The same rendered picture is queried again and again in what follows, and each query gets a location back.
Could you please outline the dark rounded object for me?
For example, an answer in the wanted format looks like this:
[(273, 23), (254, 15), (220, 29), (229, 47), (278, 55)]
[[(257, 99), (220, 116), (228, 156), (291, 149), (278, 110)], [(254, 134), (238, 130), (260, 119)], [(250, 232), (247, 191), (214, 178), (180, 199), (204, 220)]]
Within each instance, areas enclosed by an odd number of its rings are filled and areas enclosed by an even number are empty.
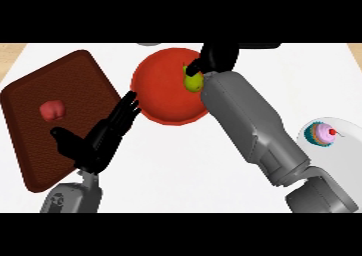
[(238, 43), (239, 49), (276, 49), (282, 43)]

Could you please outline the red round plate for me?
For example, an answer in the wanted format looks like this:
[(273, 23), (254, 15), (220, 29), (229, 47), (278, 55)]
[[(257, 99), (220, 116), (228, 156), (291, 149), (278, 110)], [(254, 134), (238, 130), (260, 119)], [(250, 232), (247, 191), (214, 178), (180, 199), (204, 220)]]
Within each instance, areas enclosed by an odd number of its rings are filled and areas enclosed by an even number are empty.
[(133, 73), (130, 88), (142, 114), (163, 125), (182, 126), (208, 114), (201, 93), (189, 92), (183, 84), (183, 68), (198, 57), (188, 48), (163, 49), (146, 57)]

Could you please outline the pink frosted cupcake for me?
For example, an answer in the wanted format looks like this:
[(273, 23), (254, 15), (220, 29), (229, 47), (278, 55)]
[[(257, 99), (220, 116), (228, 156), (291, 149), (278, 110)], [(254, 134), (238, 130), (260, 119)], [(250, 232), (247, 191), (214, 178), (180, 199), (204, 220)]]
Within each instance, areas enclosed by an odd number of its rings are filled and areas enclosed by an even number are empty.
[(338, 135), (340, 132), (337, 129), (328, 123), (321, 121), (313, 122), (304, 130), (306, 140), (321, 147), (329, 147), (334, 144)]

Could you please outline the pink-red fruit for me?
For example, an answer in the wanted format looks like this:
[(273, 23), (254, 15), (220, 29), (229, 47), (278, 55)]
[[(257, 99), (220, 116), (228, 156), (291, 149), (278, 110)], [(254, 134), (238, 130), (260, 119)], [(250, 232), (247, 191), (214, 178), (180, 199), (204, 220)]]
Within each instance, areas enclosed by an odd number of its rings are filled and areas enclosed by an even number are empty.
[(47, 122), (61, 120), (67, 114), (65, 104), (61, 100), (47, 101), (40, 106), (40, 114)]

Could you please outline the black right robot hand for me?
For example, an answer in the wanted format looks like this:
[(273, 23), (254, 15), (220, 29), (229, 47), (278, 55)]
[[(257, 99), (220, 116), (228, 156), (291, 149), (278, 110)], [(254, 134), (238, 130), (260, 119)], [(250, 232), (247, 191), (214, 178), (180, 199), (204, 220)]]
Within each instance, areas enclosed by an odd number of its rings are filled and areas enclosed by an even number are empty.
[(198, 72), (230, 71), (236, 64), (239, 45), (236, 43), (205, 43), (199, 57), (186, 68), (186, 75), (194, 77)]

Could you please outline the yellow-green pear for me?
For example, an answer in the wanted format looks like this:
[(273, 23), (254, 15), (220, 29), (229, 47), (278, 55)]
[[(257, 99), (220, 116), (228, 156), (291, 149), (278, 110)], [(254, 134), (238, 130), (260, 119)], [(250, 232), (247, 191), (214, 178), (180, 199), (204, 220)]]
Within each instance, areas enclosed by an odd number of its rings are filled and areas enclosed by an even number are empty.
[(185, 75), (183, 84), (192, 93), (199, 92), (204, 88), (204, 74), (198, 72), (194, 76)]

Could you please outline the brown square placemat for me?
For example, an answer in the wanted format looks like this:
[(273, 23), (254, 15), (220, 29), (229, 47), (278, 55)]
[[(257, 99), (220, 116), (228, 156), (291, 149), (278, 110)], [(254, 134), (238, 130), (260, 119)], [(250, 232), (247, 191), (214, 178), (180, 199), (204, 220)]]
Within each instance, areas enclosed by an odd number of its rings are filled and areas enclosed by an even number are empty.
[(86, 136), (120, 101), (118, 92), (86, 50), (77, 50), (36, 70), (0, 93), (27, 189), (46, 191), (74, 171), (74, 161), (58, 152), (50, 130)]

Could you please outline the white round plate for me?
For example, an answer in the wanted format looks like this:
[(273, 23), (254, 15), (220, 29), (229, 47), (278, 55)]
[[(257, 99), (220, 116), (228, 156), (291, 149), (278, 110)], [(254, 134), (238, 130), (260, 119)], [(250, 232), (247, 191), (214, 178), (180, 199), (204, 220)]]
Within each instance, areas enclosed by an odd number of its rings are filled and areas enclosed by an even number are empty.
[[(340, 132), (329, 147), (313, 145), (304, 137), (307, 126), (318, 121), (328, 123)], [(329, 173), (362, 213), (362, 128), (340, 118), (318, 118), (301, 128), (297, 143), (312, 159), (312, 165)]]

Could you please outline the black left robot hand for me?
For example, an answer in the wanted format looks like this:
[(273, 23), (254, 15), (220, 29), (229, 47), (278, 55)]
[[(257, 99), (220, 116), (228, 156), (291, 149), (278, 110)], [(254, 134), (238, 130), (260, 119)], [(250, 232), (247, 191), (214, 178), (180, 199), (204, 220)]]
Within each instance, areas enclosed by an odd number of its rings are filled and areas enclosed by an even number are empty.
[(109, 116), (98, 122), (84, 138), (62, 127), (50, 130), (58, 152), (74, 160), (74, 167), (87, 173), (99, 174), (111, 163), (123, 137), (142, 111), (136, 96), (133, 91), (126, 94)]

